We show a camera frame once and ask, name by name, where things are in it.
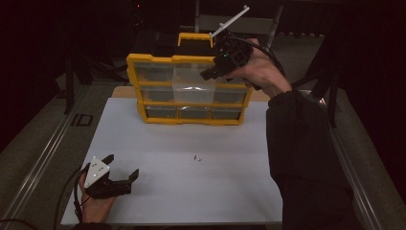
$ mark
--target drawer organizer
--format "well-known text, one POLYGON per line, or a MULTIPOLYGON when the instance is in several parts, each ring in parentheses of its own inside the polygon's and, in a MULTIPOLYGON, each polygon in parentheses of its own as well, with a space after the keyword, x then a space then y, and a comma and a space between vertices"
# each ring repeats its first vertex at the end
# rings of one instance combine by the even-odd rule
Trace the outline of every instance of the drawer organizer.
MULTIPOLYGON (((182 39, 211 42, 208 34, 181 33, 178 45, 182 39)), ((203 80, 200 72, 214 66, 213 58, 177 54, 172 57, 128 55, 127 73, 144 122, 240 125, 252 89, 247 88, 243 80, 203 80)))

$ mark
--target table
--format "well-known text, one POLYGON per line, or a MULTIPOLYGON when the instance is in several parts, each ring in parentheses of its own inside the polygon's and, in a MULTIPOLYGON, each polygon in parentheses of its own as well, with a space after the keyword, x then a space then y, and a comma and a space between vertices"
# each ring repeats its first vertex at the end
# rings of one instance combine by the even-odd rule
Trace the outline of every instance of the table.
MULTIPOLYGON (((136 169, 140 176, 132 193, 116 200, 107 222, 282 221, 282 198, 269 174, 266 109, 266 102, 251 102, 240 126, 165 126, 143 123, 135 99, 110 98, 84 164, 93 156, 103 159, 113 153, 110 179, 127 179, 136 169)), ((61 224, 77 222, 71 196, 61 224)))

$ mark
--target cable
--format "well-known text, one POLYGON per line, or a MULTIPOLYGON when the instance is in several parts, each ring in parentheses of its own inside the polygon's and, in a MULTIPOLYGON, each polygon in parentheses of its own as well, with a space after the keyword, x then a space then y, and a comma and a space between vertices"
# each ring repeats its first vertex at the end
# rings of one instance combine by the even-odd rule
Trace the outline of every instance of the cable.
POLYGON ((271 60, 272 62, 275 64, 275 66, 278 68, 278 70, 284 75, 284 70, 283 67, 281 65, 281 63, 278 61, 278 59, 275 57, 274 53, 271 51, 271 49, 266 50, 265 48, 263 48, 262 46, 259 46, 249 40, 243 39, 243 38, 239 38, 239 37, 233 37, 233 36, 229 36, 225 38, 226 40, 237 40, 237 41, 241 41, 244 42, 246 44, 249 44, 250 46, 257 48, 258 50, 260 50, 261 52, 263 52, 264 54, 266 54, 271 60))
POLYGON ((85 167, 83 170, 81 170, 79 172, 79 174, 77 175, 77 177, 75 179, 75 187, 74 187, 74 199, 75 199, 75 201, 74 201, 74 205, 75 205, 75 214, 78 217, 79 222, 82 222, 82 219, 81 219, 82 212, 81 212, 80 203, 79 203, 79 199, 78 199, 78 184, 79 184, 80 176, 83 173, 85 173, 86 171, 87 170, 86 170, 86 167, 85 167))
POLYGON ((19 222, 22 223, 26 226, 28 226, 29 228, 33 229, 33 230, 37 230, 37 228, 35 226, 33 226, 32 224, 28 223, 27 221, 23 220, 23 219, 18 219, 18 218, 5 218, 5 219, 0 219, 0 223, 1 222, 19 222))
POLYGON ((59 213, 59 207, 60 207, 60 202, 62 201, 63 193, 65 192, 66 187, 68 187, 68 184, 69 184, 69 182, 72 180, 72 178, 74 177, 74 175, 75 175, 76 173, 78 173, 78 171, 80 170, 80 167, 81 167, 81 166, 79 166, 79 167, 71 174, 71 176, 69 176, 69 179, 65 182, 65 185, 63 186, 63 189, 62 189, 62 191, 60 192, 59 199, 58 199, 57 205, 56 205, 55 215, 54 215, 54 230, 56 230, 56 223, 57 223, 57 218, 58 218, 58 213, 59 213))
POLYGON ((89 196, 89 197, 87 197, 82 203, 81 203, 81 205, 80 206, 83 206, 83 204, 87 201, 87 200, 89 200, 90 199, 90 197, 91 196, 89 196))

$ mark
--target yellow handle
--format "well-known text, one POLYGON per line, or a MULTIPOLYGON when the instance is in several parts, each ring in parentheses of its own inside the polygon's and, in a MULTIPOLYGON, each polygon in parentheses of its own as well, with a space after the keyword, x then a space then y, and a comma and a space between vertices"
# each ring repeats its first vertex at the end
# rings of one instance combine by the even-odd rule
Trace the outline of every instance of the yellow handle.
POLYGON ((197 33, 180 33, 178 39, 178 46, 180 46, 180 42, 182 39, 187 40, 209 40, 210 47, 213 48, 213 39, 209 34, 197 34, 197 33))

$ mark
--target person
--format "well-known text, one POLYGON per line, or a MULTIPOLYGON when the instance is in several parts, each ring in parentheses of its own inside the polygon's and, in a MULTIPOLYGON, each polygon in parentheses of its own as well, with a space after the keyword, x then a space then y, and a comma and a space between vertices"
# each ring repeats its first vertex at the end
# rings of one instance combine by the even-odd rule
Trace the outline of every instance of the person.
MULTIPOLYGON (((249 40, 259 45, 256 39, 249 40)), ((352 206, 352 188, 328 135, 327 115, 318 102, 292 90, 258 49, 246 65, 224 78, 243 78, 248 87, 257 85, 270 97, 266 139, 270 174, 282 196, 282 229, 363 229, 352 206)), ((114 199, 87 201, 83 221, 105 220, 114 199)))

